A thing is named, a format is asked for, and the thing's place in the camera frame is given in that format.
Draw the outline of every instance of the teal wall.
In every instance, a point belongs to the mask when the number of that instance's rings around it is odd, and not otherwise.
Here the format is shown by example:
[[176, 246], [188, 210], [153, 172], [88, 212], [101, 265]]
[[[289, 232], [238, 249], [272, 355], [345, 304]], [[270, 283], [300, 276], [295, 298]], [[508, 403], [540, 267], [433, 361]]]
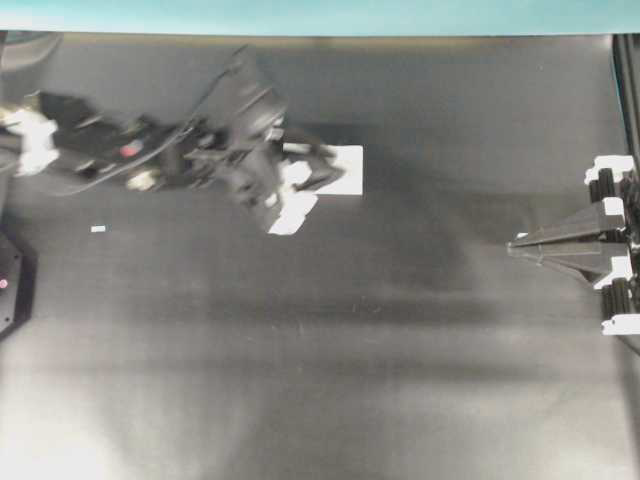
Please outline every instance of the teal wall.
[[0, 0], [0, 28], [219, 35], [640, 31], [640, 0]]

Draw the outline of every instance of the white clip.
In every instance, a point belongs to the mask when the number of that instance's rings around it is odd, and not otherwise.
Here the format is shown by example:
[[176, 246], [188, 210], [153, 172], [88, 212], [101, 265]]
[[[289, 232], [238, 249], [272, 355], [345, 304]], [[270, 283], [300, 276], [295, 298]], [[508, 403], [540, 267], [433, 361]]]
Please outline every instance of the white clip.
[[57, 160], [60, 152], [53, 144], [58, 125], [39, 112], [20, 109], [3, 118], [7, 130], [22, 137], [22, 153], [16, 176], [35, 175]]
[[611, 169], [613, 173], [614, 183], [622, 180], [625, 172], [634, 169], [633, 157], [631, 155], [601, 155], [593, 161], [593, 167], [585, 172], [584, 184], [589, 185], [592, 181], [598, 179], [598, 173], [605, 168]]
[[602, 322], [603, 335], [640, 335], [640, 315], [623, 313]]
[[602, 290], [602, 287], [611, 285], [611, 283], [617, 278], [624, 278], [631, 280], [633, 277], [633, 268], [631, 268], [631, 258], [629, 254], [624, 257], [611, 257], [611, 271], [609, 274], [602, 278], [599, 282], [593, 285], [594, 290]]

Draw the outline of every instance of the black table surface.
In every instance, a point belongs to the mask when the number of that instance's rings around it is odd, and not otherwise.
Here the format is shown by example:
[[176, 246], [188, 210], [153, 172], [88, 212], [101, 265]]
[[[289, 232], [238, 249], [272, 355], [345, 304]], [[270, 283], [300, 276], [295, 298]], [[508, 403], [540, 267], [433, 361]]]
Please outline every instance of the black table surface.
[[505, 249], [625, 153], [611, 38], [73, 34], [5, 90], [175, 120], [245, 42], [292, 122], [364, 146], [364, 196], [277, 238], [221, 187], [14, 181], [5, 229], [38, 268], [0, 343], [2, 472], [637, 478], [638, 361], [588, 286]]

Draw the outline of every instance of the robotic arm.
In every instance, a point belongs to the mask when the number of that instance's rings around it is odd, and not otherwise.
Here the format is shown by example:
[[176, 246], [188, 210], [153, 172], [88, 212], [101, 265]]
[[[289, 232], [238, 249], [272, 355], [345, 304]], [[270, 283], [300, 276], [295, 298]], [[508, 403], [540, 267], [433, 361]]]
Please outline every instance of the robotic arm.
[[[231, 85], [233, 111], [214, 128], [199, 111], [223, 81]], [[106, 181], [151, 192], [222, 180], [264, 231], [286, 235], [315, 205], [313, 192], [344, 173], [319, 139], [285, 126], [286, 110], [242, 48], [178, 125], [147, 116], [120, 123], [84, 99], [38, 92], [23, 105], [2, 106], [0, 148], [18, 156], [17, 175], [37, 175], [53, 196]]]

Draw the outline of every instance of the cable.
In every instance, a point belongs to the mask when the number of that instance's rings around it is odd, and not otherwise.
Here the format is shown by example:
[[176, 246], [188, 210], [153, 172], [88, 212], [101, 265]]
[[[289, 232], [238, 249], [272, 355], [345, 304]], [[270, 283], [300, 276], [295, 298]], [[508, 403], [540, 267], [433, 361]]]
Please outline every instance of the cable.
[[107, 181], [107, 180], [109, 180], [109, 179], [111, 179], [111, 178], [113, 178], [113, 177], [115, 177], [117, 175], [120, 175], [121, 173], [124, 173], [124, 172], [126, 172], [128, 170], [131, 170], [133, 168], [139, 167], [140, 165], [142, 165], [142, 164], [148, 162], [149, 160], [151, 160], [152, 158], [154, 158], [156, 155], [162, 153], [164, 150], [166, 150], [168, 147], [170, 147], [178, 138], [180, 138], [181, 135], [183, 135], [185, 130], [189, 127], [189, 125], [191, 124], [191, 122], [193, 121], [195, 116], [198, 114], [198, 111], [202, 107], [202, 104], [215, 91], [215, 89], [220, 84], [220, 81], [233, 70], [233, 68], [232, 68], [233, 67], [233, 62], [232, 62], [232, 60], [241, 51], [243, 51], [245, 48], [247, 48], [247, 45], [243, 45], [238, 50], [233, 52], [233, 54], [227, 60], [226, 67], [224, 68], [224, 70], [222, 70], [218, 75], [216, 75], [213, 78], [213, 80], [211, 80], [211, 83], [209, 84], [209, 86], [202, 93], [202, 95], [200, 95], [198, 97], [197, 101], [194, 103], [193, 107], [191, 108], [191, 110], [189, 111], [189, 113], [185, 117], [185, 119], [182, 121], [182, 123], [180, 125], [178, 125], [169, 134], [169, 136], [167, 138], [165, 138], [162, 141], [162, 143], [160, 143], [160, 145], [158, 145], [156, 148], [154, 148], [150, 152], [145, 153], [140, 158], [138, 158], [138, 159], [136, 159], [136, 160], [134, 160], [134, 161], [132, 161], [130, 163], [127, 163], [125, 165], [122, 165], [121, 167], [113, 169], [109, 173], [106, 173], [106, 174], [102, 175], [101, 177], [97, 178], [96, 180], [93, 180], [91, 182], [88, 182], [88, 183], [82, 185], [81, 187], [72, 188], [72, 189], [66, 190], [64, 192], [60, 192], [60, 191], [58, 191], [58, 192], [47, 192], [48, 195], [52, 195], [54, 197], [69, 197], [71, 195], [76, 195], [78, 193], [85, 192], [85, 191], [89, 190], [90, 188], [93, 188], [96, 185], [101, 184], [102, 182], [105, 182], [105, 181]]
[[637, 347], [632, 345], [627, 338], [621, 337], [621, 336], [616, 336], [616, 338], [620, 341], [620, 343], [622, 343], [625, 347], [627, 347], [633, 354], [640, 357], [640, 350], [638, 350]]

